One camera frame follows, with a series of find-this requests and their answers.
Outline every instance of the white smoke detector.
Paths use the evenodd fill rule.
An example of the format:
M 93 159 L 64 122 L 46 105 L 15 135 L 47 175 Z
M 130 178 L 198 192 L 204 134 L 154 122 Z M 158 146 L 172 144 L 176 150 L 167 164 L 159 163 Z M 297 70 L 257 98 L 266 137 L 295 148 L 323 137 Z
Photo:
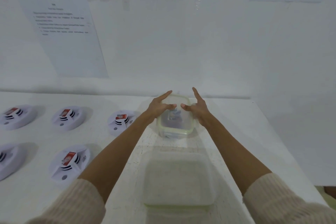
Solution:
M 13 130 L 31 123 L 37 111 L 31 105 L 11 107 L 0 116 L 0 126 L 5 130 Z
M 68 106 L 54 114 L 51 122 L 63 131 L 73 130 L 85 120 L 85 111 L 79 106 Z
M 111 135 L 117 137 L 136 119 L 135 112 L 120 110 L 114 112 L 107 120 L 107 125 Z
M 49 174 L 59 185 L 69 185 L 90 162 L 90 150 L 84 145 L 73 145 L 56 154 L 49 166 Z
M 0 146 L 0 181 L 16 172 L 26 160 L 26 151 L 17 144 Z

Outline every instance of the plastic container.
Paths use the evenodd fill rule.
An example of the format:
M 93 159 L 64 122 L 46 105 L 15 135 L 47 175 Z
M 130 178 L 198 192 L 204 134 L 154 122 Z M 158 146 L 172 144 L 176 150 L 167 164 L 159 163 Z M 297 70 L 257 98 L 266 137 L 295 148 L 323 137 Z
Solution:
M 182 95 L 169 95 L 162 101 L 165 104 L 177 104 L 174 110 L 166 110 L 157 118 L 157 126 L 162 137 L 183 138 L 194 129 L 191 112 L 182 109 L 181 104 L 190 105 L 190 100 Z
M 199 153 L 147 152 L 138 173 L 142 202 L 156 208 L 206 208 L 217 197 L 208 159 Z

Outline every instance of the table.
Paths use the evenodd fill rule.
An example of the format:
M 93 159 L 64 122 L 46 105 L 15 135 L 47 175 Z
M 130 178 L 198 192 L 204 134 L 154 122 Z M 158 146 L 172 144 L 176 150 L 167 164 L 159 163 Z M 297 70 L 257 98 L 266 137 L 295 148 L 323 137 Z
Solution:
M 38 110 L 37 118 L 27 126 L 13 131 L 0 131 L 1 144 L 22 143 L 28 150 L 23 167 L 0 182 L 0 220 L 23 223 L 41 214 L 62 191 L 48 176 L 48 165 L 54 154 L 70 145 L 84 144 L 94 156 L 97 155 L 114 139 L 108 133 L 107 118 L 120 109 L 143 112 L 152 98 L 0 92 L 0 99 L 0 111 L 19 104 L 34 105 Z M 295 193 L 306 201 L 326 205 L 252 100 L 205 100 L 209 110 L 230 133 L 277 173 Z M 51 117 L 62 107 L 70 105 L 83 106 L 87 113 L 86 120 L 72 131 L 55 130 L 51 125 Z M 182 220 L 146 211 L 139 201 L 136 180 L 141 154 L 152 150 L 200 152 L 208 156 L 220 184 L 220 195 L 207 214 Z M 208 132 L 199 124 L 188 138 L 180 140 L 160 137 L 155 123 L 150 124 L 132 152 L 107 201 L 106 209 L 103 223 L 253 222 L 220 153 Z

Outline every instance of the hand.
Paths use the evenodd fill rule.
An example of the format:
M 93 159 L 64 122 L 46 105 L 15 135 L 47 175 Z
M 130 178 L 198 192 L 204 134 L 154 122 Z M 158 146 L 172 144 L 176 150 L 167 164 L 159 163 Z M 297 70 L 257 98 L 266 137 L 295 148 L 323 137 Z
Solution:
M 149 114 L 150 123 L 154 121 L 155 118 L 159 117 L 165 110 L 174 110 L 176 108 L 176 104 L 168 105 L 163 104 L 161 101 L 166 99 L 173 91 L 170 90 L 165 94 L 154 98 L 153 101 L 149 104 L 146 112 Z
M 198 94 L 197 90 L 194 87 L 193 91 L 197 99 L 197 104 L 191 106 L 181 104 L 181 107 L 185 111 L 192 112 L 194 117 L 198 119 L 199 123 L 202 126 L 204 126 L 205 118 L 208 117 L 209 114 L 211 115 L 211 113 L 209 112 L 207 104 L 205 103 L 204 99 L 201 98 L 201 96 Z

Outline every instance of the right arm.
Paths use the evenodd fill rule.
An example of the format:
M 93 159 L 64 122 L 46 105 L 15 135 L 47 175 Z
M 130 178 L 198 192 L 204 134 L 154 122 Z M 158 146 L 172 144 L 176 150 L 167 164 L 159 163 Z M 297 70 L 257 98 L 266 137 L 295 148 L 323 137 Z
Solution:
M 256 223 L 336 223 L 336 211 L 306 203 L 262 162 L 241 145 L 209 112 L 204 99 L 193 88 L 197 104 L 181 107 L 193 113 L 217 146 L 247 209 Z

